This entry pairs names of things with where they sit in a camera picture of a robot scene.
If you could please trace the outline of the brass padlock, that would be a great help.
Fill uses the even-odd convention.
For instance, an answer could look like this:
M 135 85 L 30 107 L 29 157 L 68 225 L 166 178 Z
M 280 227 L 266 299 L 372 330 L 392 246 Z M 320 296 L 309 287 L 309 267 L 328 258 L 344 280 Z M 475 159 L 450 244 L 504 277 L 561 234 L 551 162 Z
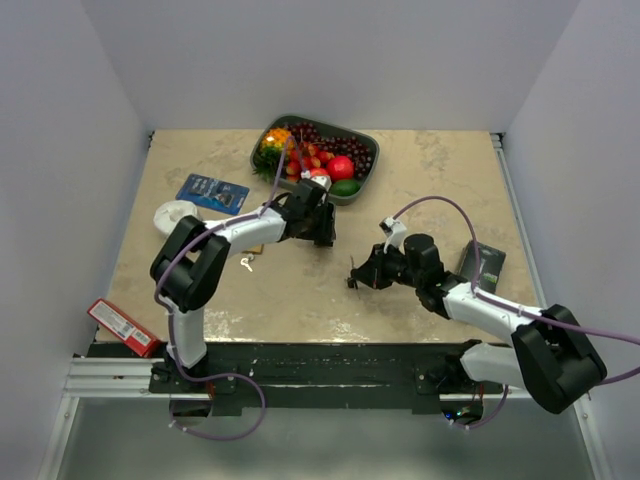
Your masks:
M 264 249 L 263 245 L 257 245 L 257 246 L 245 249 L 244 253 L 246 253 L 246 254 L 251 253 L 251 254 L 255 254 L 255 255 L 260 255 L 260 254 L 263 253 L 263 249 Z

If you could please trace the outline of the small silver key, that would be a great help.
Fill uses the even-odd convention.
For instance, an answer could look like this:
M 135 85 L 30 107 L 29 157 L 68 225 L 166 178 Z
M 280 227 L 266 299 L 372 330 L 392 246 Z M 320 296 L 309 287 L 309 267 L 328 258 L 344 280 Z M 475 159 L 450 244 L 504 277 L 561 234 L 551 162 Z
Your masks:
M 240 264 L 241 264 L 243 267 L 245 267 L 249 272 L 252 272 L 252 271 L 253 271 L 253 268 L 252 268 L 251 263 L 253 262 L 253 260 L 254 260 L 254 258 L 253 258 L 252 256 L 246 256 L 246 257 L 243 257 L 243 258 L 240 260 Z

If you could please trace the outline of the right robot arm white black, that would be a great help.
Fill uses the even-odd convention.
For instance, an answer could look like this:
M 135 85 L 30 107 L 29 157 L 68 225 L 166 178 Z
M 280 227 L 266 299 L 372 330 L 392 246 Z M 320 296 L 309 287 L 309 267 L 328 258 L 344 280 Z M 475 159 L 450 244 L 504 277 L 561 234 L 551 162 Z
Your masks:
M 446 382 L 456 392 L 469 392 L 480 381 L 500 383 L 527 391 L 544 410 L 559 414 L 607 377 L 569 309 L 523 306 L 473 287 L 445 269 L 429 235 L 413 234 L 401 247 L 374 245 L 368 259 L 351 269 L 349 282 L 375 290 L 411 287 L 429 312 L 503 341 L 477 343 L 446 367 Z

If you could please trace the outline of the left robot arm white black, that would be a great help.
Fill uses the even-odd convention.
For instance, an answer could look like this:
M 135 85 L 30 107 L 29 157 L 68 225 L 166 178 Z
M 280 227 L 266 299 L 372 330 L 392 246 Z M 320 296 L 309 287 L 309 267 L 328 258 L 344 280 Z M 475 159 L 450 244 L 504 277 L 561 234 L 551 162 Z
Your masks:
M 331 180 L 300 180 L 294 190 L 265 202 L 245 215 L 206 223 L 186 216 L 174 227 L 152 262 L 155 301 L 169 316 L 167 351 L 176 363 L 173 382 L 185 392 L 200 390 L 207 380 L 203 359 L 204 307 L 217 290 L 227 260 L 251 247 L 288 239 L 331 247 L 335 205 Z

